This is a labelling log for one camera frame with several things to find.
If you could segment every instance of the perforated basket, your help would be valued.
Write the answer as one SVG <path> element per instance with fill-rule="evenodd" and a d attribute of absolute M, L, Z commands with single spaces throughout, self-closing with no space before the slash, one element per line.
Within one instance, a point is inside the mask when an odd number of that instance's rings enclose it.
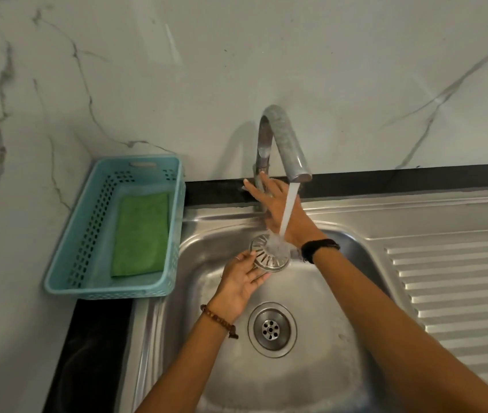
<path fill-rule="evenodd" d="M 110 267 L 120 200 L 127 195 L 167 192 L 169 236 L 163 271 L 111 277 Z M 72 212 L 45 278 L 52 294 L 85 299 L 157 297 L 175 286 L 183 223 L 185 184 L 176 156 L 115 157 L 99 160 Z"/>

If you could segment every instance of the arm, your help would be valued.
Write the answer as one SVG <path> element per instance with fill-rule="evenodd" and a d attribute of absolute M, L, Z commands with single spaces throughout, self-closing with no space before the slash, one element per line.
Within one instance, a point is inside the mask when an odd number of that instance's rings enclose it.
<path fill-rule="evenodd" d="M 288 186 L 261 179 L 272 197 L 244 182 L 270 212 L 268 227 L 277 232 Z M 296 200 L 285 239 L 301 248 L 326 238 Z M 488 412 L 488 385 L 429 336 L 339 251 L 321 248 L 314 263 L 328 283 L 364 346 L 410 411 Z"/>
<path fill-rule="evenodd" d="M 255 253 L 245 251 L 226 266 L 209 310 L 230 324 L 241 315 L 252 293 L 268 274 L 253 267 Z M 154 384 L 135 413 L 191 413 L 196 409 L 227 330 L 202 314 L 179 355 Z"/>

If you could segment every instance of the black wristband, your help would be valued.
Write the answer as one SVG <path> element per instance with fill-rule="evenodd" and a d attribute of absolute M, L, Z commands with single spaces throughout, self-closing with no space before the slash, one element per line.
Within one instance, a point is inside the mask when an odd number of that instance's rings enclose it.
<path fill-rule="evenodd" d="M 319 241 L 310 241 L 304 244 L 301 247 L 301 256 L 303 256 L 304 260 L 314 264 L 314 253 L 320 248 L 336 248 L 337 250 L 340 250 L 340 246 L 336 241 L 333 241 L 332 239 L 321 239 Z"/>

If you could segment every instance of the left hand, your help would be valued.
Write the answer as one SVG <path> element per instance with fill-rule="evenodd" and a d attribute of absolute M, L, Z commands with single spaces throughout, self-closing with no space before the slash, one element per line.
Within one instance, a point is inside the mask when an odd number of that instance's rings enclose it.
<path fill-rule="evenodd" d="M 245 250 L 232 258 L 221 276 L 215 295 L 207 304 L 209 310 L 233 324 L 243 313 L 253 292 L 271 273 L 254 268 L 255 251 Z"/>

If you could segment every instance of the wall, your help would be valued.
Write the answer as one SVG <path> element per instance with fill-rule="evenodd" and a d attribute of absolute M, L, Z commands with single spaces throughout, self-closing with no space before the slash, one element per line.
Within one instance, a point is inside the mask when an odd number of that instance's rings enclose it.
<path fill-rule="evenodd" d="M 488 0 L 0 0 L 0 411 L 46 396 L 74 302 L 41 280 L 92 159 L 249 176 L 270 103 L 315 173 L 488 163 Z"/>

